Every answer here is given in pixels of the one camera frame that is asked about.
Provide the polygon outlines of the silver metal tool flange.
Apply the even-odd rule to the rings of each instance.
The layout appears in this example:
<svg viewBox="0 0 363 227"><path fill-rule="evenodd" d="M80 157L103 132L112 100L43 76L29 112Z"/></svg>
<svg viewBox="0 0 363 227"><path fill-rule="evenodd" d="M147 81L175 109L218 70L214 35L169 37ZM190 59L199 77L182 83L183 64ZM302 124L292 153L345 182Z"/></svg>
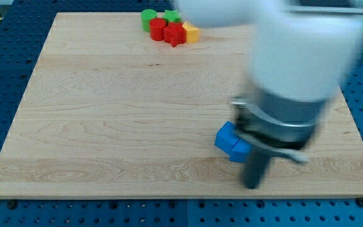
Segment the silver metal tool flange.
<svg viewBox="0 0 363 227"><path fill-rule="evenodd" d="M236 110L236 135L252 145L248 159L309 161L301 150L315 132L325 103L325 99L304 101L275 95L247 82L242 93L232 97L231 105Z"/></svg>

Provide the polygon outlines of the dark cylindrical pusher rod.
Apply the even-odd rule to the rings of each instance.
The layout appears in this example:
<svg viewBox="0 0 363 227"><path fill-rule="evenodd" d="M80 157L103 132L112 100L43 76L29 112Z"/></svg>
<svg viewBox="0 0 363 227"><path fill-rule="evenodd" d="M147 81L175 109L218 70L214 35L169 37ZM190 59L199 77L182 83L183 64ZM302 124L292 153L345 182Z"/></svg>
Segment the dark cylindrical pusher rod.
<svg viewBox="0 0 363 227"><path fill-rule="evenodd" d="M254 146L246 159L241 179L248 189L256 189L267 171L272 158L263 149Z"/></svg>

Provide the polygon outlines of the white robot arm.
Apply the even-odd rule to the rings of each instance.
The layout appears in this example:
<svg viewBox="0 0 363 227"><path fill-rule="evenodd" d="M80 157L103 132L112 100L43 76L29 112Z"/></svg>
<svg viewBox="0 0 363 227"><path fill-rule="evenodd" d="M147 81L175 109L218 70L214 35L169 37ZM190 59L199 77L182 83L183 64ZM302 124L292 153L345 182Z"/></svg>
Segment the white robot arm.
<svg viewBox="0 0 363 227"><path fill-rule="evenodd" d="M232 99L252 149L242 172L258 187L272 158L304 163L325 105L363 51L363 1L175 1L200 28L253 24L245 83Z"/></svg>

